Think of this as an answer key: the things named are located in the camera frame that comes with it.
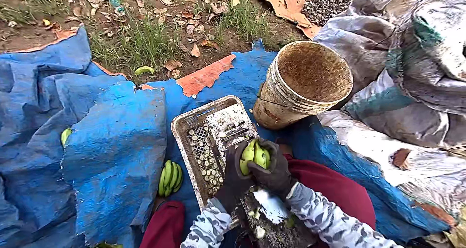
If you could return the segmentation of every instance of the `dirt ground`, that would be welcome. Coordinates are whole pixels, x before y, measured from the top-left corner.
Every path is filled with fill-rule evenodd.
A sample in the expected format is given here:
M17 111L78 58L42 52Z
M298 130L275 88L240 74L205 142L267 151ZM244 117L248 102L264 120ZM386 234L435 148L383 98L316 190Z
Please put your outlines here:
M190 74L231 52L250 50L259 38L268 50L305 39L260 0L0 0L0 52L55 40L43 19L61 29L82 23L93 60L137 84ZM191 55L195 44L198 57ZM182 66L169 72L169 60ZM135 74L140 66L155 72Z

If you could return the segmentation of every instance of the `person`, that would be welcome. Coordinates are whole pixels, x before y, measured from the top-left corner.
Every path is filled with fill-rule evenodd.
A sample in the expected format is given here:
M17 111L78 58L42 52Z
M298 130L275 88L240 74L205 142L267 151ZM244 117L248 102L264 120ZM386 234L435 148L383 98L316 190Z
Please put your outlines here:
M208 199L187 238L181 242L184 207L180 202L170 201L154 213L140 248L218 248L231 221L230 213L239 198L256 183L289 204L291 211L319 236L321 241L316 247L402 248L373 230L374 209L362 186L323 165L293 159L287 145L277 145L262 138L258 142L270 152L268 170L248 162L252 174L243 176L239 160L247 142L241 143L236 150L230 147L224 184L213 198Z

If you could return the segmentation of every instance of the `work glove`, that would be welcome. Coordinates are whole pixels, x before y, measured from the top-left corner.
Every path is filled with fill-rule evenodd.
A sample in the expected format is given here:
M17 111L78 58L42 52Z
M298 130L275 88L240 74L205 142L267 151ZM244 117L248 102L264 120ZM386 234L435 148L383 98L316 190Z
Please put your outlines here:
M248 143L240 143L235 150L231 145L226 151L225 180L215 197L230 214L236 207L240 198L254 185L252 174L243 176L240 169L240 158Z
M285 201L297 179L291 176L288 161L277 144L262 138L259 138L257 143L270 153L270 167L266 170L254 162L248 162L249 171L253 173L257 182Z

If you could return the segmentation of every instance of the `dirty bucket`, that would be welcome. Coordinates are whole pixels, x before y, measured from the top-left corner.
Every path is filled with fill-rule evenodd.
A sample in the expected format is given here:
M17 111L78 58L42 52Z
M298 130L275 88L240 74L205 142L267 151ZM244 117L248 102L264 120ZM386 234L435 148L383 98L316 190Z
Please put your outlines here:
M259 125L277 130L328 110L352 88L353 76L339 54L313 41L295 41L268 68L254 117Z

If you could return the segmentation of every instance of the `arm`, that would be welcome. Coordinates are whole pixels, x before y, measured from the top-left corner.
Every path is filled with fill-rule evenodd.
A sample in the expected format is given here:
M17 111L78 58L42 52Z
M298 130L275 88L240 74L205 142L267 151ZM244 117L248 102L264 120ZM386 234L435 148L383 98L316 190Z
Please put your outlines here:
M206 208L197 216L191 232L181 248L218 248L231 222L230 215L217 198L207 200Z
M369 225L346 215L320 192L315 192L302 183L294 184L286 201L291 206L291 211L331 248L402 248L394 241L385 239Z

